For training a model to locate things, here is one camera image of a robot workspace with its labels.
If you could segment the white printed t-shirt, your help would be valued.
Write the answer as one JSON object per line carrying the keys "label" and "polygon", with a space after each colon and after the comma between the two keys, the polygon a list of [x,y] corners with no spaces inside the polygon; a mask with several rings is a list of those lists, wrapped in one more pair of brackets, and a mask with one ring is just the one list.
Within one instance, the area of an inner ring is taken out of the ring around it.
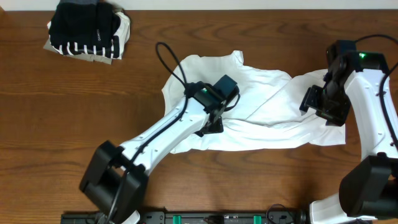
{"label": "white printed t-shirt", "polygon": [[318,146],[345,144],[344,126],[328,126],[323,118],[310,109],[299,110],[307,88],[322,86],[325,70],[291,77],[281,70],[261,70],[244,64],[244,55],[235,50],[222,57],[190,55],[182,60],[188,82],[214,84],[223,75],[237,82],[239,100],[234,108],[222,115],[224,131],[202,137],[190,135],[172,153],[191,149],[246,151],[255,149],[290,149],[306,143]]}

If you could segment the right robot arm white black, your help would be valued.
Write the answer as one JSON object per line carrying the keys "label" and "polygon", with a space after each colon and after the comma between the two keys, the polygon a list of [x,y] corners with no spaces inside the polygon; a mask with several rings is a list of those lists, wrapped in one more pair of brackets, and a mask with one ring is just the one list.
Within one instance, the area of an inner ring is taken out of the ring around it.
{"label": "right robot arm white black", "polygon": [[338,193],[310,204],[310,223],[371,223],[397,218],[397,113],[385,56],[337,40],[326,50],[323,86],[307,89],[302,113],[314,109],[326,125],[342,126],[354,111],[361,162],[340,182]]}

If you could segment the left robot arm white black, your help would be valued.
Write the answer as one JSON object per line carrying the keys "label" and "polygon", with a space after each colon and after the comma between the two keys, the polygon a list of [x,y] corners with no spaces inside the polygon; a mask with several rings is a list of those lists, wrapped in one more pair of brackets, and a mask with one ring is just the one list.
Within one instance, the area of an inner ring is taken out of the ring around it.
{"label": "left robot arm white black", "polygon": [[99,145],[80,182],[80,190],[103,214],[99,222],[137,223],[156,165],[192,134],[223,132],[221,115],[238,99],[238,84],[227,75],[214,85],[188,83],[180,102],[148,130],[119,146]]}

